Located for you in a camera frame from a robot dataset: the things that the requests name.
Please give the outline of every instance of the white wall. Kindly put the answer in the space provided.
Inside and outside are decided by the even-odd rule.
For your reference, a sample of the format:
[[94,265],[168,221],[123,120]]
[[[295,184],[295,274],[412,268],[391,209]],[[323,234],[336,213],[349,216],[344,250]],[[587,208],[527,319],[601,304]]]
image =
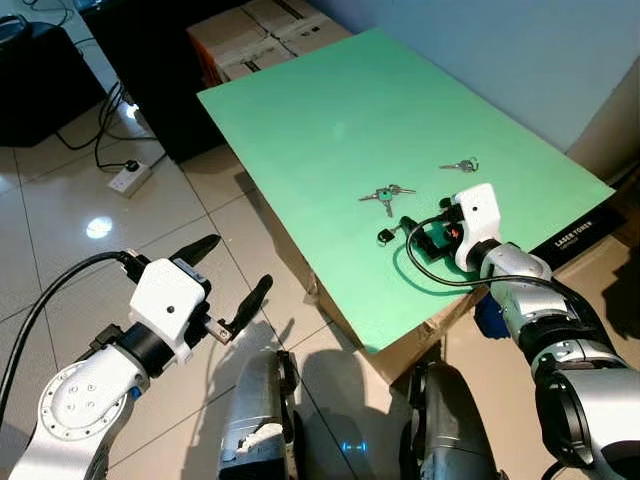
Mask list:
[[640,0],[311,0],[379,26],[566,151],[640,53]]

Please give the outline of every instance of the wire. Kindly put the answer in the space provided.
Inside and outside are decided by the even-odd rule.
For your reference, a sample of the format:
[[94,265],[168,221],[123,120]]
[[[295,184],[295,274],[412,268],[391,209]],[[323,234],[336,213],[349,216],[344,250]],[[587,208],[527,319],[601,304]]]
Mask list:
[[544,472],[540,480],[551,480],[560,470],[562,470],[564,465],[562,465],[559,461],[552,464],[547,471]]
[[77,47],[81,43],[92,42],[92,41],[95,42],[96,39],[93,38],[93,37],[87,37],[87,38],[83,38],[82,40],[78,40],[76,42],[73,42],[73,45]]
[[[95,159],[96,167],[98,167],[101,170],[105,170],[111,167],[124,167],[126,165],[125,162],[100,163],[100,154],[99,154],[100,141],[105,137],[105,135],[116,140],[129,141],[129,142],[134,142],[134,141],[156,141],[157,142],[158,139],[153,136],[123,137],[120,135],[113,134],[109,131],[109,127],[113,120],[113,116],[115,115],[115,113],[118,110],[118,107],[123,101],[122,100],[123,95],[124,95],[124,87],[122,86],[122,84],[120,82],[114,83],[113,86],[109,89],[109,92],[107,93],[107,97],[105,98],[104,102],[100,107],[100,111],[98,112],[98,132],[86,142],[82,143],[81,145],[71,145],[60,134],[60,132],[55,133],[56,137],[58,137],[58,139],[64,144],[64,146],[70,150],[82,150],[83,148],[88,147],[89,145],[95,142],[93,145],[93,157]],[[158,158],[155,162],[153,162],[151,165],[154,165],[155,163],[162,160],[162,158],[165,155],[166,153],[163,153],[162,156]]]
[[156,165],[156,163],[158,163],[160,160],[162,160],[166,156],[167,156],[167,152],[162,152],[162,155],[160,155],[157,159],[155,159],[153,163],[149,164],[149,168],[153,168]]
[[415,257],[413,253],[413,250],[412,250],[413,237],[416,234],[416,232],[422,229],[425,225],[436,222],[436,221],[443,221],[443,220],[447,220],[447,217],[445,215],[438,215],[436,217],[427,218],[426,220],[423,220],[422,222],[418,223],[413,228],[413,230],[411,230],[411,232],[409,232],[409,234],[407,235],[407,240],[405,242],[405,249],[407,251],[407,255],[409,256],[409,260],[411,260],[411,263],[413,263],[413,265],[422,274],[424,274],[425,276],[427,276],[428,278],[430,278],[435,282],[441,283],[443,285],[448,285],[450,287],[475,287],[477,285],[485,285],[485,284],[491,284],[495,282],[521,282],[521,283],[528,283],[532,285],[538,285],[541,287],[550,288],[555,292],[559,293],[560,295],[564,296],[569,301],[569,303],[575,310],[576,314],[580,318],[588,321],[592,326],[594,326],[599,331],[602,337],[601,340],[605,342],[609,348],[615,351],[613,344],[611,343],[611,339],[609,338],[609,335],[607,335],[606,331],[604,330],[604,327],[602,326],[602,322],[600,322],[598,314],[595,312],[591,304],[587,302],[584,299],[584,297],[580,295],[578,292],[572,290],[571,288],[567,287],[566,285],[560,283],[557,280],[549,281],[543,278],[529,277],[526,275],[499,275],[496,277],[480,278],[478,280],[465,280],[465,281],[458,282],[458,281],[448,280],[446,278],[439,277],[434,273],[431,273],[429,270],[427,270],[418,261],[418,259]]
[[64,16],[62,17],[62,20],[60,20],[58,23],[56,23],[57,27],[61,27],[62,25],[64,25],[65,23],[67,23],[69,20],[71,20],[73,18],[74,15],[74,11],[72,9],[70,9],[69,7],[67,7],[62,0],[58,0],[58,4],[60,5],[59,7],[55,7],[55,8],[36,8],[36,4],[39,2],[40,0],[21,0],[22,4],[29,7],[29,9],[33,12],[59,12],[59,11],[63,11],[64,12]]
[[418,259],[413,254],[412,241],[413,241],[414,235],[418,232],[418,230],[422,229],[425,225],[429,223],[433,223],[435,221],[443,220],[443,219],[444,217],[437,216],[437,217],[427,218],[426,220],[423,220],[422,222],[418,223],[413,228],[413,230],[409,232],[409,235],[407,235],[407,240],[405,242],[405,249],[407,250],[407,255],[409,256],[409,260],[411,260],[411,263],[413,263],[413,265],[421,273],[429,277],[431,280],[434,280],[438,283],[442,283],[443,285],[448,285],[450,287],[475,287],[476,285],[485,285],[485,284],[494,283],[494,282],[523,282],[523,283],[531,283],[534,285],[540,285],[543,287],[551,288],[553,290],[557,290],[557,286],[552,282],[550,282],[549,280],[545,280],[543,278],[537,278],[537,277],[529,277],[527,275],[500,275],[500,276],[491,277],[491,278],[480,278],[478,280],[455,281],[455,280],[448,280],[446,278],[439,277],[434,273],[431,273],[418,261]]
[[88,147],[93,142],[95,142],[96,138],[98,138],[98,134],[96,133],[90,140],[87,140],[82,145],[71,145],[64,139],[62,135],[60,135],[60,132],[56,132],[56,137],[58,137],[58,140],[60,140],[69,150],[82,150],[83,148]]
[[0,385],[0,426],[4,421],[4,413],[7,407],[7,401],[9,399],[9,392],[11,391],[11,385],[13,384],[16,370],[18,369],[20,356],[22,355],[24,346],[27,343],[27,339],[29,338],[29,333],[31,332],[31,329],[35,324],[38,315],[40,314],[46,303],[51,299],[53,294],[56,293],[56,291],[58,291],[60,287],[62,287],[67,281],[69,281],[69,279],[71,279],[71,277],[86,269],[87,267],[95,263],[103,262],[105,260],[118,260],[119,262],[124,263],[128,257],[129,254],[126,252],[104,252],[86,258],[81,262],[76,263],[73,267],[69,268],[62,275],[56,278],[55,281],[51,285],[49,285],[49,287],[42,293],[42,295],[40,295],[36,303],[33,305],[33,307],[31,307],[27,318],[25,318],[24,322],[22,323],[20,332],[18,332],[16,341],[13,344],[11,355],[9,356],[9,361],[7,362],[7,368],[5,369],[4,375],[2,377],[2,384]]
[[[116,91],[116,89],[119,88],[119,86],[120,86],[120,82],[114,83],[113,86],[109,89],[109,92],[107,92],[107,97],[102,102],[102,105],[100,107],[100,112],[98,113],[98,127],[100,127],[100,128],[101,128],[101,124],[102,124],[102,116],[104,115],[105,106],[107,105],[107,103],[111,102],[111,96]],[[63,145],[65,147],[67,147],[69,150],[82,150],[83,148],[88,147],[89,145],[91,145],[93,142],[95,142],[98,139],[98,135],[99,134],[100,134],[100,129],[98,130],[98,132],[93,137],[91,137],[89,140],[87,140],[83,144],[81,144],[81,145],[71,145],[62,136],[62,134],[60,132],[55,132],[55,135],[56,135],[56,137],[58,137],[58,140],[60,140],[63,143]]]

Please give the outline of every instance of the power strip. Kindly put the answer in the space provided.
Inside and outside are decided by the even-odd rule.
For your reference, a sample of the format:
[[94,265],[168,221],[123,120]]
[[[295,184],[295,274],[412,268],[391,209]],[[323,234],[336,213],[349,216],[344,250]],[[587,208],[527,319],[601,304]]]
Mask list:
[[120,170],[107,186],[123,197],[130,198],[151,176],[151,168],[148,165],[141,162],[135,162],[134,165],[137,165],[135,170],[131,170],[131,165]]

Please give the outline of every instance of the green tabletop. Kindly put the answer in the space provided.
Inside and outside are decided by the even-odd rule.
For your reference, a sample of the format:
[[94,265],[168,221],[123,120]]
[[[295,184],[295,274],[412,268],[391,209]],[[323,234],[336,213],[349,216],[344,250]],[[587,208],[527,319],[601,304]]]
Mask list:
[[[377,351],[450,304],[376,234],[493,184],[502,237],[532,249],[612,192],[535,134],[379,30],[200,94],[207,111],[363,344]],[[471,174],[439,165],[475,156]],[[395,183],[394,219],[357,199]],[[460,279],[444,261],[434,273]]]

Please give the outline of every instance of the blue light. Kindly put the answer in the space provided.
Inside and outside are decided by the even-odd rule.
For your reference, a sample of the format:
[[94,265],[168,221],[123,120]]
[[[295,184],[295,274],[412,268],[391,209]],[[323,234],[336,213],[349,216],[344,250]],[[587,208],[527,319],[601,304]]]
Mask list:
[[365,442],[364,440],[358,444],[352,445],[348,442],[342,442],[340,444],[340,450],[342,450],[343,452],[349,452],[351,450],[357,450],[359,452],[365,453],[368,450],[368,445],[367,442]]

